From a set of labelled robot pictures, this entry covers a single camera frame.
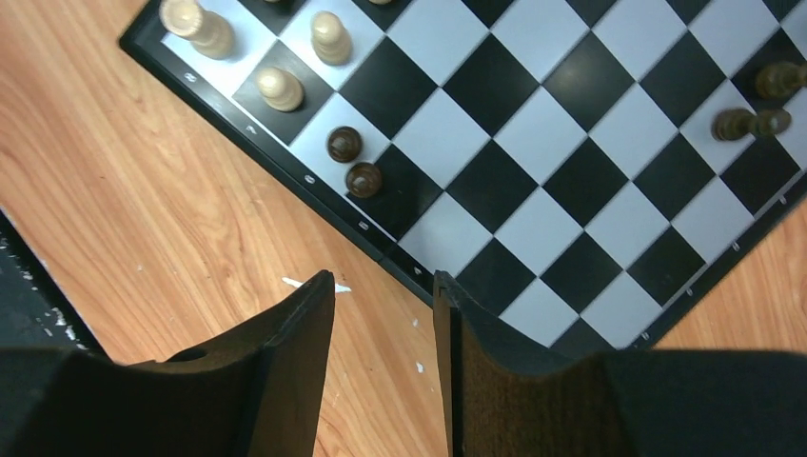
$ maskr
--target wooden chess piece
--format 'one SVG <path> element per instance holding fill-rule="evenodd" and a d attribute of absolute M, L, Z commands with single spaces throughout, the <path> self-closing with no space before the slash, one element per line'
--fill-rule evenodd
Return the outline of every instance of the wooden chess piece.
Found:
<path fill-rule="evenodd" d="M 381 189 L 381 171 L 373 164 L 362 162 L 347 172 L 344 183 L 353 196 L 369 198 Z"/>
<path fill-rule="evenodd" d="M 807 86 L 807 63 L 798 66 L 779 62 L 757 75 L 757 93 L 762 98 L 787 98 Z"/>
<path fill-rule="evenodd" d="M 163 0 L 160 20 L 166 30 L 188 40 L 204 56 L 222 60 L 232 53 L 232 26 L 224 17 L 200 7 L 197 0 Z"/>
<path fill-rule="evenodd" d="M 712 136 L 719 141 L 737 141 L 751 133 L 757 138 L 778 135 L 790 127 L 792 118 L 784 109 L 767 109 L 753 114 L 748 109 L 727 109 L 712 124 Z"/>
<path fill-rule="evenodd" d="M 362 136 L 352 127 L 339 127 L 330 132 L 326 146 L 331 159 L 352 162 L 362 152 Z"/>
<path fill-rule="evenodd" d="M 311 47 L 328 65 L 347 62 L 353 50 L 350 33 L 339 17 L 330 11 L 320 11 L 311 20 Z"/>
<path fill-rule="evenodd" d="M 278 111 L 294 111 L 303 103 L 303 85 L 293 74 L 270 67 L 258 71 L 258 91 Z"/>

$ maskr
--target white square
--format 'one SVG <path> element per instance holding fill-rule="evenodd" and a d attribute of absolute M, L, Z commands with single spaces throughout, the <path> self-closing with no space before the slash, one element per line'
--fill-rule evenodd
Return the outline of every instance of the white square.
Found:
<path fill-rule="evenodd" d="M 353 51 L 343 65 L 328 65 L 311 47 L 311 21 L 320 11 L 336 14 L 350 33 Z M 280 35 L 289 49 L 320 75 L 333 89 L 339 89 L 384 38 L 384 33 L 350 0 L 308 0 Z"/>
<path fill-rule="evenodd" d="M 593 32 L 640 80 L 676 44 L 686 25 L 665 0 L 620 0 Z"/>
<path fill-rule="evenodd" d="M 667 219 L 633 183 L 628 183 L 585 231 L 622 268 L 628 268 L 667 227 Z"/>
<path fill-rule="evenodd" d="M 807 169 L 807 90 L 800 90 L 784 108 L 793 115 L 793 123 L 777 139 L 801 169 Z"/>
<path fill-rule="evenodd" d="M 445 189 L 489 139 L 448 94 L 437 89 L 393 143 Z"/>
<path fill-rule="evenodd" d="M 752 222 L 748 209 L 720 178 L 714 178 L 676 216 L 673 227 L 711 264 Z"/>
<path fill-rule="evenodd" d="M 713 0 L 689 30 L 731 77 L 779 26 L 763 0 Z"/>
<path fill-rule="evenodd" d="M 661 314 L 661 307 L 626 272 L 614 280 L 581 318 L 611 346 L 627 348 Z"/>
<path fill-rule="evenodd" d="M 633 179 L 677 132 L 656 102 L 639 84 L 634 84 L 589 135 Z"/>
<path fill-rule="evenodd" d="M 723 81 L 723 84 L 712 92 L 680 129 L 686 141 L 717 174 L 721 174 L 754 142 L 751 135 L 737 141 L 718 141 L 712 136 L 712 124 L 718 113 L 734 108 L 753 111 L 734 84 L 730 80 Z"/>
<path fill-rule="evenodd" d="M 194 49 L 188 40 L 173 33 L 163 37 L 163 44 L 196 70 L 219 93 L 231 97 L 258 62 L 264 58 L 277 37 L 239 2 L 200 0 L 199 4 L 205 10 L 224 17 L 232 26 L 235 35 L 233 54 L 225 60 L 205 57 Z"/>
<path fill-rule="evenodd" d="M 577 312 L 540 278 L 536 278 L 499 317 L 546 347 L 555 344 L 578 320 Z"/>
<path fill-rule="evenodd" d="M 585 140 L 585 130 L 540 88 L 499 130 L 496 142 L 542 184 Z"/>
<path fill-rule="evenodd" d="M 414 0 L 387 31 L 439 86 L 486 34 L 487 27 L 461 0 Z"/>
<path fill-rule="evenodd" d="M 317 115 L 291 143 L 291 154 L 337 192 L 347 188 L 344 177 L 353 164 L 343 164 L 327 154 L 328 134 L 337 127 L 351 126 L 362 136 L 362 153 L 357 160 L 375 162 L 389 145 L 389 140 L 364 118 L 342 95 L 335 93 L 325 102 Z"/>
<path fill-rule="evenodd" d="M 572 216 L 538 189 L 504 222 L 496 238 L 540 276 L 581 233 Z"/>
<path fill-rule="evenodd" d="M 807 58 L 807 2 L 802 1 L 782 21 L 782 29 Z"/>
<path fill-rule="evenodd" d="M 429 271 L 456 277 L 493 236 L 447 193 L 418 219 L 399 246 Z"/>
<path fill-rule="evenodd" d="M 516 0 L 491 31 L 535 79 L 543 81 L 588 27 L 565 0 Z"/>

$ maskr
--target chessboard border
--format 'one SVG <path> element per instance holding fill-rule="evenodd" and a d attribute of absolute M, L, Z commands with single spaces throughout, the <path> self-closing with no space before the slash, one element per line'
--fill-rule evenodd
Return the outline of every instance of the chessboard border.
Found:
<path fill-rule="evenodd" d="M 379 242 L 378 238 L 373 240 L 373 237 L 368 237 L 366 231 L 361 233 L 357 229 L 358 224 L 349 223 L 347 219 L 355 219 L 350 222 L 357 222 L 366 218 L 348 205 L 344 198 L 337 194 L 334 189 L 325 185 L 307 187 L 289 173 L 282 165 L 282 162 L 286 162 L 288 165 L 289 160 L 298 163 L 299 161 L 277 140 L 267 135 L 266 137 L 278 149 L 264 150 L 257 143 L 250 140 L 245 132 L 234 127 L 234 124 L 227 120 L 228 117 L 239 115 L 246 118 L 246 116 L 207 82 L 195 85 L 194 88 L 190 88 L 182 82 L 180 75 L 186 72 L 187 69 L 175 68 L 177 67 L 175 63 L 172 65 L 171 61 L 178 60 L 178 57 L 171 53 L 161 41 L 162 36 L 165 36 L 167 31 L 159 23 L 159 4 L 160 0 L 148 0 L 146 2 L 119 38 L 118 44 L 120 48 L 252 160 L 257 162 L 264 170 L 268 171 L 269 174 L 305 202 L 306 205 L 316 211 L 328 224 L 338 230 L 431 307 L 433 276 L 427 272 L 426 268 L 419 265 L 417 261 L 398 246 L 397 242 L 390 240 L 386 235 L 383 235 L 383 237 L 388 243 Z M 218 98 L 220 99 L 218 101 L 224 102 L 220 104 L 220 109 L 216 110 L 212 107 L 209 103 L 211 97 Z M 302 163 L 299 163 L 299 167 L 307 170 L 308 173 L 316 174 Z M 769 207 L 767 210 L 761 209 L 758 212 L 758 214 L 761 214 L 759 218 L 739 236 L 734 245 L 724 251 L 710 266 L 706 267 L 695 280 L 690 280 L 689 288 L 683 289 L 679 293 L 679 297 L 662 310 L 653 324 L 629 345 L 629 348 L 649 348 L 657 343 L 707 293 L 722 281 L 751 250 L 773 229 L 778 227 L 779 223 L 807 197 L 807 173 L 804 170 L 800 171 L 791 179 L 789 187 L 785 186 L 783 190 L 784 192 L 778 201 L 769 202 L 766 205 Z M 338 207 L 337 210 L 334 210 L 334 204 Z M 426 274 L 413 276 L 409 273 L 409 271 L 413 270 L 423 270 L 426 271 Z"/>

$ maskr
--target white paint speck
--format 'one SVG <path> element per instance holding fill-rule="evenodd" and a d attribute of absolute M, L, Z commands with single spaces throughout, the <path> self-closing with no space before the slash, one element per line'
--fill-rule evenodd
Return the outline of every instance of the white paint speck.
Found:
<path fill-rule="evenodd" d="M 62 310 L 59 308 L 51 308 L 51 311 L 56 313 L 56 325 L 59 327 L 66 326 L 68 323 L 65 321 L 65 315 L 62 314 Z"/>
<path fill-rule="evenodd" d="M 283 278 L 280 278 L 280 279 L 284 283 L 292 286 L 293 288 L 298 288 L 299 286 L 303 285 L 303 283 L 301 283 L 300 281 L 296 281 L 296 280 L 291 279 L 291 278 L 283 277 Z M 336 287 L 335 287 L 336 293 L 350 292 L 352 290 L 353 290 L 352 288 L 349 288 L 348 286 L 343 286 L 341 284 L 337 284 Z"/>

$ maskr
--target black square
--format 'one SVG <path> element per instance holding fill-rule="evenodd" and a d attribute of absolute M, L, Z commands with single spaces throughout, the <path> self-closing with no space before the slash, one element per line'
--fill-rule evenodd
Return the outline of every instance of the black square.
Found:
<path fill-rule="evenodd" d="M 776 100 L 764 100 L 757 95 L 757 75 L 768 65 L 778 62 L 802 62 L 804 57 L 798 51 L 793 40 L 779 29 L 759 50 L 742 66 L 732 78 L 739 92 L 754 107 L 754 110 L 777 109 L 783 107 L 791 97 Z"/>
<path fill-rule="evenodd" d="M 667 0 L 673 11 L 681 18 L 687 26 L 695 20 L 700 12 L 712 0 Z"/>
<path fill-rule="evenodd" d="M 670 227 L 634 262 L 628 274 L 664 306 L 703 264 L 698 253 Z"/>
<path fill-rule="evenodd" d="M 614 350 L 611 345 L 582 319 L 578 319 L 550 349 L 572 359 L 579 360 L 595 352 Z"/>
<path fill-rule="evenodd" d="M 679 133 L 634 184 L 671 221 L 713 177 L 712 169 Z"/>
<path fill-rule="evenodd" d="M 457 276 L 457 281 L 483 308 L 500 315 L 535 280 L 496 238 Z"/>
<path fill-rule="evenodd" d="M 401 239 L 443 191 L 394 145 L 376 161 L 382 187 L 372 197 L 347 198 L 395 239 Z"/>
<path fill-rule="evenodd" d="M 588 25 L 593 28 L 595 24 L 617 3 L 617 0 L 566 0 Z"/>
<path fill-rule="evenodd" d="M 647 73 L 641 86 L 680 127 L 725 79 L 718 64 L 687 31 Z"/>
<path fill-rule="evenodd" d="M 543 85 L 589 131 L 634 80 L 594 33 L 589 33 Z"/>
<path fill-rule="evenodd" d="M 487 35 L 443 86 L 490 136 L 537 88 L 538 81 L 493 35 Z"/>
<path fill-rule="evenodd" d="M 480 21 L 489 28 L 499 20 L 504 12 L 510 8 L 514 0 L 463 0 L 469 10 L 477 15 Z"/>
<path fill-rule="evenodd" d="M 364 11 L 381 30 L 389 29 L 412 0 L 392 0 L 385 5 L 376 5 L 369 0 L 353 0 L 357 7 Z"/>
<path fill-rule="evenodd" d="M 264 96 L 258 91 L 255 78 L 260 70 L 277 67 L 297 77 L 303 85 L 305 98 L 299 108 L 292 112 L 272 109 L 266 104 Z M 278 40 L 266 53 L 255 70 L 247 77 L 232 98 L 250 114 L 271 130 L 287 145 L 303 130 L 306 124 L 320 110 L 333 89 L 310 69 L 297 55 Z"/>
<path fill-rule="evenodd" d="M 294 14 L 305 4 L 305 0 L 283 0 L 276 3 L 266 0 L 238 1 L 276 35 L 280 35 Z"/>
<path fill-rule="evenodd" d="M 490 140 L 446 191 L 495 233 L 537 187 L 530 175 Z"/>
<path fill-rule="evenodd" d="M 755 214 L 798 172 L 798 164 L 779 141 L 769 138 L 754 142 L 720 177 Z"/>
<path fill-rule="evenodd" d="M 588 138 L 543 188 L 585 227 L 627 181 L 619 167 Z"/>
<path fill-rule="evenodd" d="M 765 0 L 765 5 L 768 6 L 768 10 L 774 14 L 776 19 L 781 21 L 800 1 L 801 0 Z"/>
<path fill-rule="evenodd" d="M 434 81 L 385 37 L 340 93 L 392 138 L 436 88 Z"/>
<path fill-rule="evenodd" d="M 622 268 L 584 232 L 541 275 L 541 279 L 578 313 L 611 284 Z"/>

